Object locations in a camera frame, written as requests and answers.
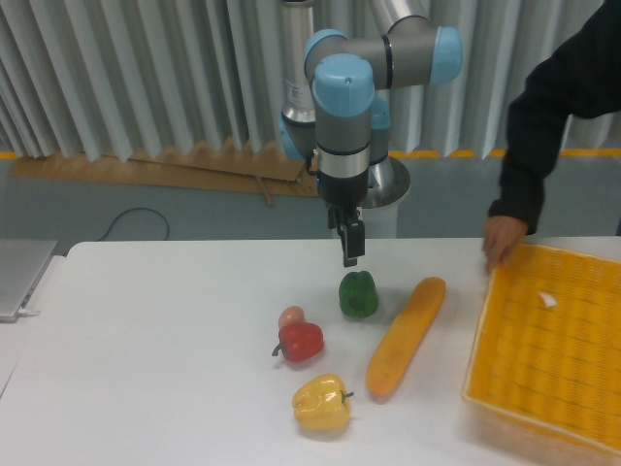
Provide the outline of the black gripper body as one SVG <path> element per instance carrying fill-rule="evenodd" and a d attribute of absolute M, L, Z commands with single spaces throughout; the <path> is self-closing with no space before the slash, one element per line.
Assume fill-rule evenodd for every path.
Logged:
<path fill-rule="evenodd" d="M 321 171 L 317 175 L 320 198 L 325 203 L 340 208 L 357 207 L 367 195 L 368 184 L 368 171 L 351 178 L 336 178 Z"/>

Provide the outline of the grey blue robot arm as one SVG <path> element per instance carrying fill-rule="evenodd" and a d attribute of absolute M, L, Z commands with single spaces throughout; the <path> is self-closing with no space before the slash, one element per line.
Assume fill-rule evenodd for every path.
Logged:
<path fill-rule="evenodd" d="M 391 116 L 381 90 L 456 79 L 463 43 L 457 29 L 433 24 L 417 1 L 373 1 L 379 28 L 350 39 L 315 29 L 312 1 L 280 4 L 286 97 L 279 117 L 285 154 L 304 161 L 327 208 L 330 230 L 352 267 L 365 253 L 362 213 L 391 207 L 409 191 L 405 167 L 388 155 Z"/>

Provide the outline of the black sleeved forearm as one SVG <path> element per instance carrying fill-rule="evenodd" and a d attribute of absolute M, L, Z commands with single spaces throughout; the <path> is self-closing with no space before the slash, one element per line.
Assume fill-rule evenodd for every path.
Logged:
<path fill-rule="evenodd" d="M 544 180 L 553 171 L 570 116 L 591 119 L 620 110 L 620 3 L 606 1 L 582 28 L 527 77 L 509 105 L 500 198 L 489 216 L 538 229 Z"/>

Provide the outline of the person's bare hand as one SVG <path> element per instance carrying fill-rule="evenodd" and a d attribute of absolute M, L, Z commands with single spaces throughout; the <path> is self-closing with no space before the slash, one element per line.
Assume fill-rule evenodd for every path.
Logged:
<path fill-rule="evenodd" d="M 528 233 L 528 224 L 511 216 L 490 216 L 483 226 L 482 251 L 485 271 L 491 274 L 501 263 L 507 262 L 514 249 Z"/>

